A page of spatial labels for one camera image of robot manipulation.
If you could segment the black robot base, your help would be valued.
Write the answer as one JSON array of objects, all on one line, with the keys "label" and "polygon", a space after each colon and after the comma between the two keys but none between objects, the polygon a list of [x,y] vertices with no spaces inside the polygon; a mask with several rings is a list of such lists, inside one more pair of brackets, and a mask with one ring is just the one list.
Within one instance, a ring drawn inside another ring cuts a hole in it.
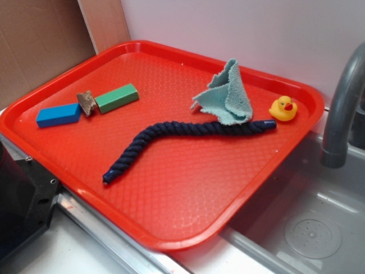
[{"label": "black robot base", "polygon": [[50,226],[60,181],[35,159],[15,160],[1,145],[1,264]]}]

